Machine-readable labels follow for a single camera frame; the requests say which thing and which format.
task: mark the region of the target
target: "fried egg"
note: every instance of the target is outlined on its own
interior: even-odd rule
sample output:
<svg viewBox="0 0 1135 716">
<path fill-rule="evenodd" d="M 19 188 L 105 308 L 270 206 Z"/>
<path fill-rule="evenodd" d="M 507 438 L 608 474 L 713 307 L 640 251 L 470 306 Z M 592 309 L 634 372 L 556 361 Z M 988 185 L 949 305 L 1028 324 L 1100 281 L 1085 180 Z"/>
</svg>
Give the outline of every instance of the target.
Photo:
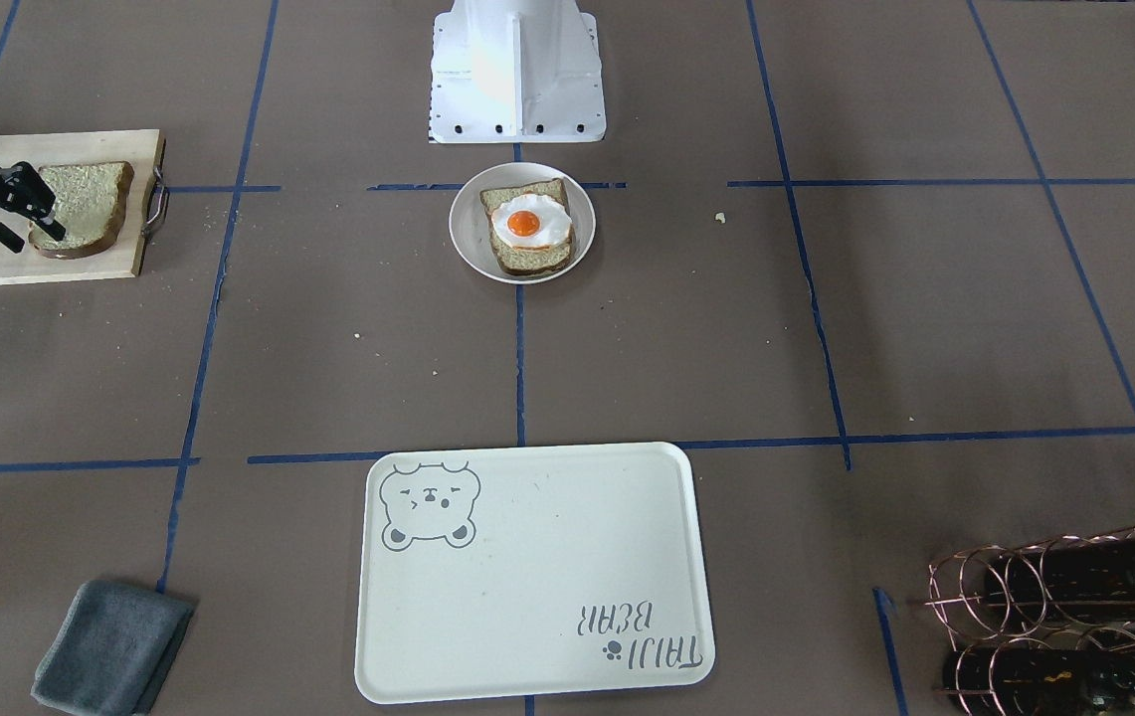
<svg viewBox="0 0 1135 716">
<path fill-rule="evenodd" d="M 550 249 L 568 241 L 571 217 L 549 196 L 523 194 L 491 212 L 491 230 L 515 249 Z"/>
</svg>

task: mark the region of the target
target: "wooden cutting board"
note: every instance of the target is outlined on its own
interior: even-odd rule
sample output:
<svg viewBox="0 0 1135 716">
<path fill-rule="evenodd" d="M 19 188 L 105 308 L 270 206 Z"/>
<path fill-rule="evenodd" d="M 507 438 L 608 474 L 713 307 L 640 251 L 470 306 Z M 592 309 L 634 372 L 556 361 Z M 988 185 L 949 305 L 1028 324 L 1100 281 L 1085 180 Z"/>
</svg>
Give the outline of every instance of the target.
<svg viewBox="0 0 1135 716">
<path fill-rule="evenodd" d="M 143 263 L 143 224 L 165 140 L 159 130 L 90 132 L 76 134 L 32 134 L 0 136 L 0 166 L 30 162 L 45 165 L 92 165 L 129 162 L 134 183 L 125 204 L 125 226 L 111 249 L 84 259 L 45 259 L 32 250 L 9 253 L 0 245 L 0 286 L 20 283 L 118 279 L 138 276 Z M 27 238 L 28 221 L 0 210 L 0 221 Z"/>
</svg>

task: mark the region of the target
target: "gray towel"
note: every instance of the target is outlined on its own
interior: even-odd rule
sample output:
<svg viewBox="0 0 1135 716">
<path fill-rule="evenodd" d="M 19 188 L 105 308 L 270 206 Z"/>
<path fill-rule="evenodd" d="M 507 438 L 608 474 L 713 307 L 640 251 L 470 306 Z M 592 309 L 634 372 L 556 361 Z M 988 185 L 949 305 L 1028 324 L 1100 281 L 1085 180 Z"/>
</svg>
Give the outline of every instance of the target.
<svg viewBox="0 0 1135 716">
<path fill-rule="evenodd" d="M 32 698 L 76 716 L 149 713 L 182 646 L 194 608 L 132 586 L 81 584 Z"/>
</svg>

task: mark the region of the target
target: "white plate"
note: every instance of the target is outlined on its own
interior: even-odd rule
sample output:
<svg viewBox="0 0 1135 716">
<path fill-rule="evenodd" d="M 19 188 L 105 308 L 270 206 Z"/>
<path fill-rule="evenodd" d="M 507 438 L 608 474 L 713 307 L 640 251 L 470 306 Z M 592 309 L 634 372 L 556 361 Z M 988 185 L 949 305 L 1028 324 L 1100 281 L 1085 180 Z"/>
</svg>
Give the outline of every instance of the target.
<svg viewBox="0 0 1135 716">
<path fill-rule="evenodd" d="M 523 186 L 532 182 L 547 182 L 562 178 L 568 187 L 568 216 L 571 217 L 575 235 L 572 238 L 571 262 L 563 269 L 543 277 L 514 277 L 501 270 L 501 263 L 491 253 L 488 244 L 488 218 L 484 212 L 484 203 L 479 193 L 484 189 L 499 189 L 507 186 Z M 595 230 L 594 203 L 585 189 L 573 178 L 560 172 L 558 169 L 532 162 L 511 162 L 498 165 L 478 172 L 470 182 L 465 182 L 453 200 L 453 210 L 447 214 L 447 230 L 453 235 L 453 245 L 476 271 L 489 279 L 514 285 L 532 285 L 555 279 L 572 270 L 580 260 L 589 253 L 594 244 Z"/>
<path fill-rule="evenodd" d="M 687 456 L 655 443 L 382 457 L 356 629 L 354 680 L 376 704 L 697 683 L 716 652 Z"/>
</svg>

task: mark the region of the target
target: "bear illustration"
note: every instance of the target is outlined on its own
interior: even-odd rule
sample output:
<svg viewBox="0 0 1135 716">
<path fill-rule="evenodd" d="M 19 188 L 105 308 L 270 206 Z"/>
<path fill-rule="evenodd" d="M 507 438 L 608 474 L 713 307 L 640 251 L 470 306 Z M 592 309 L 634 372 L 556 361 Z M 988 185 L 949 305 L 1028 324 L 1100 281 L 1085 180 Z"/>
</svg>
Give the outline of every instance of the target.
<svg viewBox="0 0 1135 716">
<path fill-rule="evenodd" d="M 455 548 L 474 541 L 474 500 L 479 497 L 479 477 L 469 464 L 456 469 L 417 465 L 394 472 L 381 480 L 381 504 L 389 525 L 381 531 L 386 548 L 403 551 L 413 540 L 443 539 Z"/>
</svg>

